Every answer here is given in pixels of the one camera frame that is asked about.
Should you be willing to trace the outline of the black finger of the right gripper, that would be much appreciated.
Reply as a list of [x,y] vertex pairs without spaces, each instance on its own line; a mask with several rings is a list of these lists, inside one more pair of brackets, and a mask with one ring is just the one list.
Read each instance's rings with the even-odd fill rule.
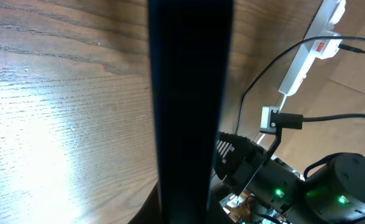
[[256,153],[265,154],[265,149],[249,138],[224,132],[218,134],[216,163],[213,168],[220,180],[235,172],[243,160],[250,161]]

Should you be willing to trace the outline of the Samsung Galaxy smartphone blue screen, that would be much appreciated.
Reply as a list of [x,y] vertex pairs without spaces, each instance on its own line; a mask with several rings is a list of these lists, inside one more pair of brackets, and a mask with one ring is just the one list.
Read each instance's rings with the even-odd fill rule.
[[164,223],[207,221],[232,18],[232,0],[148,3],[155,143]]

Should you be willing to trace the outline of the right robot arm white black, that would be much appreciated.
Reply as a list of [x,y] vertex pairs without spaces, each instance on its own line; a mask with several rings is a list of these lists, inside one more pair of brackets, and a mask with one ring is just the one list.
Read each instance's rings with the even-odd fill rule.
[[223,185],[235,195],[250,191],[291,223],[365,223],[365,157],[329,155],[301,180],[270,158],[282,128],[276,127],[268,151],[248,138],[219,133],[215,172]]

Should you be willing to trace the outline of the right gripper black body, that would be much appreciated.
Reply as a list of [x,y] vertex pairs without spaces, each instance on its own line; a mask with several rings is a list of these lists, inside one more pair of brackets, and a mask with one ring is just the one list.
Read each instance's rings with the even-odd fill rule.
[[271,159],[281,142],[281,137],[282,128],[276,126],[274,142],[268,150],[265,150],[265,154],[256,153],[255,156],[251,157],[250,161],[243,160],[235,172],[228,174],[223,179],[224,185],[226,185],[233,194],[240,195],[257,174],[258,170]]

